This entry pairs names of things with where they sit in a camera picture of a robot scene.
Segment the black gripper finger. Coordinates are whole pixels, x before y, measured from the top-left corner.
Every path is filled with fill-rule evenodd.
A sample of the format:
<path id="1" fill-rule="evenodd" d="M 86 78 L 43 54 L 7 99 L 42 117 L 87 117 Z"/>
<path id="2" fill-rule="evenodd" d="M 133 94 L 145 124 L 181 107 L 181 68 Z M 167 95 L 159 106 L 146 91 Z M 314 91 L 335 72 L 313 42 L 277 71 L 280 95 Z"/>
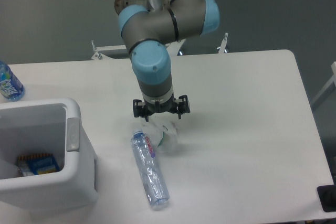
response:
<path id="1" fill-rule="evenodd" d="M 187 95 L 182 95 L 174 100 L 174 112 L 181 119 L 183 114 L 190 113 L 190 102 Z"/>
<path id="2" fill-rule="evenodd" d="M 138 99 L 133 100 L 133 116 L 135 118 L 144 118 L 146 122 L 149 121 L 149 116 L 151 115 L 151 111 L 148 109 L 147 104 Z"/>

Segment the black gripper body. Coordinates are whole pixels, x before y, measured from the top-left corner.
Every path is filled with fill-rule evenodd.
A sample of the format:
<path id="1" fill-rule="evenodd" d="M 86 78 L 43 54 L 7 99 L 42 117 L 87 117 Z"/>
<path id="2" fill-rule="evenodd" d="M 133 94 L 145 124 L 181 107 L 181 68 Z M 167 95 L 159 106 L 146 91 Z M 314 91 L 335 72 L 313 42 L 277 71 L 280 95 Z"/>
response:
<path id="1" fill-rule="evenodd" d="M 177 105 L 175 102 L 175 98 L 171 97 L 166 102 L 154 102 L 150 103 L 145 101 L 146 115 L 152 115 L 154 113 L 164 113 L 169 112 L 173 114 L 178 114 Z"/>

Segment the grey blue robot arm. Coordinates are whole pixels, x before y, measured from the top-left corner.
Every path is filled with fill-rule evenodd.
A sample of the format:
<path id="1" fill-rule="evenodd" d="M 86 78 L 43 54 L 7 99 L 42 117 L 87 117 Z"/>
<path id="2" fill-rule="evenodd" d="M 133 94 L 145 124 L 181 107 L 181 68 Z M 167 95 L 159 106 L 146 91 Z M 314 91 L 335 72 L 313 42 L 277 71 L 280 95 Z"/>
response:
<path id="1" fill-rule="evenodd" d="M 189 113 L 188 97 L 174 96 L 166 44 L 215 31 L 220 24 L 215 0 L 168 0 L 167 6 L 160 7 L 134 0 L 120 12 L 118 22 L 143 96 L 133 101 L 134 116 L 148 119 L 155 113 Z"/>

